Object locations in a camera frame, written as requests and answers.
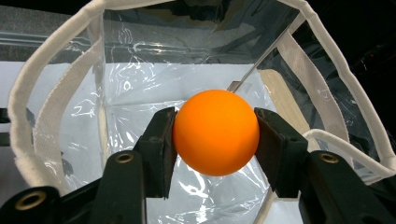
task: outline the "orange sphere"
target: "orange sphere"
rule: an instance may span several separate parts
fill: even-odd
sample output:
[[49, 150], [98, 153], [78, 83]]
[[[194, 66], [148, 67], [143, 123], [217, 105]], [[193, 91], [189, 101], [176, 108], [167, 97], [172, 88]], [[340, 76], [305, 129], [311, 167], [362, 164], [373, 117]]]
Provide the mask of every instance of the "orange sphere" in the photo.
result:
[[229, 175], [244, 167], [259, 144], [259, 123], [240, 96], [202, 91], [178, 111], [173, 127], [177, 153], [204, 175]]

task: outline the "ball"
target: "ball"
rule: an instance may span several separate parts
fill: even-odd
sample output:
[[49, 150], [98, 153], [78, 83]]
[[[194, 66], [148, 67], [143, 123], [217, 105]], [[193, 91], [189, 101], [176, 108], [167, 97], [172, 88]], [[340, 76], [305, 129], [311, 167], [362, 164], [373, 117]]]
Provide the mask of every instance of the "ball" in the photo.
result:
[[202, 91], [177, 112], [173, 140], [177, 153], [204, 175], [229, 175], [244, 167], [259, 144], [253, 108], [224, 90]]

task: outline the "orange ball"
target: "orange ball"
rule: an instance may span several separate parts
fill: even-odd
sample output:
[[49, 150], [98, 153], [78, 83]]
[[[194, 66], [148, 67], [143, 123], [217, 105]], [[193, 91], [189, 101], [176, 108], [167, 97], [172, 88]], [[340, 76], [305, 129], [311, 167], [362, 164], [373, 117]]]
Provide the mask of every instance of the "orange ball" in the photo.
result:
[[256, 152], [260, 131], [256, 115], [240, 96], [202, 91], [178, 111], [173, 127], [177, 153], [204, 175], [229, 175]]

